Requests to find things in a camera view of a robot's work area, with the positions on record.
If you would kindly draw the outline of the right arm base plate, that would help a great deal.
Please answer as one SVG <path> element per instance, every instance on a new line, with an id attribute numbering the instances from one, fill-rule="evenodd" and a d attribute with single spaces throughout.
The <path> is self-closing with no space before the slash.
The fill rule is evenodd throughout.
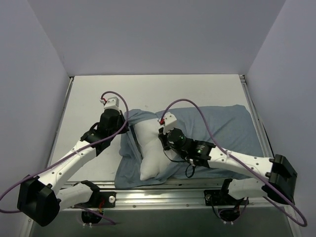
<path id="1" fill-rule="evenodd" d="M 249 204 L 246 198 L 235 199 L 227 191 L 220 189 L 204 190 L 204 201 L 206 206 L 237 206 Z"/>

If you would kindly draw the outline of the white pillow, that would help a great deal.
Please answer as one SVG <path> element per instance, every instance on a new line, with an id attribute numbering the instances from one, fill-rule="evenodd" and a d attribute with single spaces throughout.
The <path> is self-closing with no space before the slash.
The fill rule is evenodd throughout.
<path id="1" fill-rule="evenodd" d="M 157 119 L 149 119 L 134 125 L 136 138 L 140 146 L 142 161 L 140 180 L 155 178 L 165 172 L 170 160 L 165 156 L 158 130 L 161 128 Z"/>

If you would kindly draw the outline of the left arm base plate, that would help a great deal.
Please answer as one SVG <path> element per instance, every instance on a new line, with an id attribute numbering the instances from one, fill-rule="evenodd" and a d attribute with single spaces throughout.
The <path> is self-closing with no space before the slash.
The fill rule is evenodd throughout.
<path id="1" fill-rule="evenodd" d="M 116 205 L 116 192 L 98 191 L 94 192 L 89 201 L 79 203 L 85 208 L 114 208 Z"/>

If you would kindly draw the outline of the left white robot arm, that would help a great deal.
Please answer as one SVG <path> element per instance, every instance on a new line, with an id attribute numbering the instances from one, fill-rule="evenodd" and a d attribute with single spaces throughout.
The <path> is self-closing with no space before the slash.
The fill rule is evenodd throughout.
<path id="1" fill-rule="evenodd" d="M 117 134 L 128 131 L 122 111 L 105 109 L 95 123 L 59 161 L 45 172 L 27 176 L 20 185 L 17 208 L 45 227 L 61 210 L 82 204 L 103 207 L 110 198 L 91 181 L 84 180 L 63 188 L 63 185 L 86 163 L 100 155 Z"/>

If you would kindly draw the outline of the striped blue beige pillowcase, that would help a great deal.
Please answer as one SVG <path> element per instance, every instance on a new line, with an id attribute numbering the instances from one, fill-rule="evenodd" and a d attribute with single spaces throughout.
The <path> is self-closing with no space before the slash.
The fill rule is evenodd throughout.
<path id="1" fill-rule="evenodd" d="M 176 108 L 170 112 L 177 118 L 177 127 L 188 138 L 211 142 L 207 128 L 210 128 L 215 140 L 228 150 L 251 155 L 263 156 L 252 118 L 245 106 L 206 106 L 201 107 L 201 113 L 196 108 Z M 185 179 L 188 164 L 172 150 L 164 152 L 170 164 L 162 174 L 145 181 L 140 180 L 140 165 L 142 155 L 138 144 L 134 125 L 139 122 L 157 119 L 162 112 L 149 112 L 140 109 L 127 113 L 129 131 L 121 136 L 119 154 L 122 160 L 115 176 L 116 188 L 134 188 L 147 185 L 158 185 L 168 178 Z"/>

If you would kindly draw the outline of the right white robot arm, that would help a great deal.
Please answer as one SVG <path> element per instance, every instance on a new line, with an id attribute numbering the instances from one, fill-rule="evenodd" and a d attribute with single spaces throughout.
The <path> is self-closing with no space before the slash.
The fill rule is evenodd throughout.
<path id="1" fill-rule="evenodd" d="M 178 128 L 160 128 L 158 138 L 163 150 L 174 151 L 182 162 L 193 168 L 218 168 L 247 176 L 243 181 L 232 179 L 223 185 L 219 192 L 223 203 L 261 196 L 280 204 L 294 202 L 297 172 L 285 156 L 254 157 L 230 151 L 210 142 L 187 138 Z"/>

